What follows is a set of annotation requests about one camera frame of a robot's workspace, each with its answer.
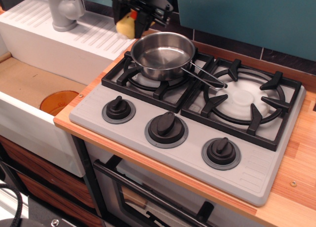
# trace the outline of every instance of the wooden cabinet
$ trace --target wooden cabinet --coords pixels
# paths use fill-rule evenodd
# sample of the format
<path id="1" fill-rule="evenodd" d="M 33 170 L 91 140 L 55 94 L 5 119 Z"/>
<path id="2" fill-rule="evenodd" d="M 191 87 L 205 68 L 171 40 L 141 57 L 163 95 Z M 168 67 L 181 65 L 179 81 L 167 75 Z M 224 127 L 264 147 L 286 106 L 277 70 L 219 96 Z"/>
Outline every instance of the wooden cabinet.
<path id="1" fill-rule="evenodd" d="M 27 191 L 88 227 L 102 226 L 83 179 L 0 136 L 0 153 Z"/>

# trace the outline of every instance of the black cast iron grate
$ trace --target black cast iron grate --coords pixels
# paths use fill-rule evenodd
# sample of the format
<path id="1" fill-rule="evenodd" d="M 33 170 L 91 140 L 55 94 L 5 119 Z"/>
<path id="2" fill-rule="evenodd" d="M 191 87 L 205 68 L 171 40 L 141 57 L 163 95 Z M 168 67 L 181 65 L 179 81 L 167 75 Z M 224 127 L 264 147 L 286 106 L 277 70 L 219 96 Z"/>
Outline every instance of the black cast iron grate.
<path id="1" fill-rule="evenodd" d="M 227 69 L 214 73 L 219 66 Z M 233 62 L 230 62 L 224 59 L 217 59 L 215 64 L 213 64 L 211 73 L 217 78 L 223 75 L 228 75 L 232 79 L 232 81 L 238 81 L 238 73 L 242 73 L 266 81 L 266 83 L 263 83 L 260 86 L 260 89 L 275 90 L 279 99 L 262 97 L 261 100 L 275 108 L 275 111 L 269 116 L 263 118 L 256 106 L 254 104 L 251 104 L 251 120 L 240 120 L 229 117 L 228 115 L 223 114 L 217 109 L 217 106 L 225 101 L 228 95 L 214 96 L 210 98 L 208 93 L 209 87 L 200 83 L 195 88 L 195 91 L 191 94 L 190 98 L 183 105 L 183 108 L 181 109 L 181 115 L 207 126 L 213 127 L 217 130 L 228 133 L 230 135 L 241 138 L 243 140 L 249 141 L 261 147 L 276 151 L 277 145 L 287 124 L 292 106 L 302 85 L 301 82 L 285 78 L 282 76 L 281 72 L 271 74 L 261 70 L 243 66 L 240 60 L 234 60 Z M 210 83 L 214 83 L 211 77 L 205 76 L 204 79 L 208 80 Z M 285 101 L 285 94 L 281 85 L 294 89 L 289 102 Z M 201 113 L 197 113 L 191 110 L 190 107 L 201 92 L 203 93 L 203 97 L 205 99 L 205 106 L 203 107 Z M 277 117 L 281 118 L 281 124 L 274 140 L 269 140 L 256 134 L 256 131 L 260 127 L 260 125 L 268 123 L 276 119 Z M 242 129 L 232 124 L 244 125 L 248 128 Z"/>
<path id="2" fill-rule="evenodd" d="M 194 60 L 205 62 L 203 69 L 206 71 L 210 71 L 214 64 L 213 56 L 198 52 L 196 53 Z M 124 58 L 102 78 L 102 85 L 160 108 L 177 113 L 198 84 L 198 80 L 196 80 L 193 76 L 188 75 L 183 77 L 183 79 L 176 84 L 168 81 L 162 81 L 160 86 L 157 88 L 141 85 L 133 80 L 133 77 L 138 74 L 135 67 L 130 67 L 133 63 L 130 52 L 126 52 Z M 203 74 L 203 72 L 199 72 L 198 76 L 201 77 Z M 165 94 L 168 91 L 180 86 L 184 86 L 185 91 L 176 102 L 172 103 L 164 99 Z"/>

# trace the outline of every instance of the gray faucet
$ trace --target gray faucet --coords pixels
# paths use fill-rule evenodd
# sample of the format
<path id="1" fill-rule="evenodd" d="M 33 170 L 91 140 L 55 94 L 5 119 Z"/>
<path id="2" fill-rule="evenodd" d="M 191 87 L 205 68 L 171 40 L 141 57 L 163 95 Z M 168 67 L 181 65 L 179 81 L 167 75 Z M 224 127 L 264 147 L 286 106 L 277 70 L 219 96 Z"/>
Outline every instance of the gray faucet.
<path id="1" fill-rule="evenodd" d="M 76 27 L 77 19 L 84 15 L 81 0 L 48 0 L 56 31 L 69 31 Z"/>

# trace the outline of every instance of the wooden countertop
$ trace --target wooden countertop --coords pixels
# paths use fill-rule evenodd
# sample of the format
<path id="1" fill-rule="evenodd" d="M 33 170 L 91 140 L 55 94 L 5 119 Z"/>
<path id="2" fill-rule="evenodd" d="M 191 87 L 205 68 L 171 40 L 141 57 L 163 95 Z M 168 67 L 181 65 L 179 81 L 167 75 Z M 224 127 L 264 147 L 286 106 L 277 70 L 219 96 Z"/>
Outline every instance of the wooden countertop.
<path id="1" fill-rule="evenodd" d="M 307 90 L 271 193 L 264 206 L 253 206 L 161 162 L 70 122 L 68 118 L 69 113 L 81 101 L 82 98 L 80 96 L 77 96 L 54 118 L 56 126 L 266 226 L 316 226 L 316 112 L 313 111 L 316 102 L 316 76 L 216 47 L 199 43 L 196 43 L 196 45 L 200 52 L 212 54 L 215 58 L 223 57 L 228 60 L 239 58 L 244 65 L 250 67 L 268 72 L 281 71 L 285 77 L 301 81 Z M 123 55 L 114 60 L 81 92 L 81 95 L 83 97 L 86 96 L 122 57 Z M 297 184 L 296 187 L 291 185 L 294 181 Z"/>

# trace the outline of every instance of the cabinet drawer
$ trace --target cabinet drawer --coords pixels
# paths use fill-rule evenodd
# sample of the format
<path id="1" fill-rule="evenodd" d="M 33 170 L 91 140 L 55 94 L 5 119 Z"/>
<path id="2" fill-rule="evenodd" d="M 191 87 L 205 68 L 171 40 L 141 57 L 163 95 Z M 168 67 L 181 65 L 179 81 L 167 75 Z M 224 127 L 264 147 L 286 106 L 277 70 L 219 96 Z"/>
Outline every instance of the cabinet drawer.
<path id="1" fill-rule="evenodd" d="M 70 201 L 64 199 L 63 197 L 47 189 L 46 187 L 36 183 L 30 178 L 24 176 L 23 174 L 18 173 L 18 175 L 27 187 L 27 189 L 30 191 L 30 193 L 32 193 L 37 198 L 63 211 L 67 215 L 79 220 L 88 227 L 102 226 L 101 221 L 98 217 L 74 205 Z"/>
<path id="2" fill-rule="evenodd" d="M 0 142 L 11 159 L 73 196 L 83 204 L 94 208 L 88 188 L 82 180 L 2 136 L 0 136 Z"/>

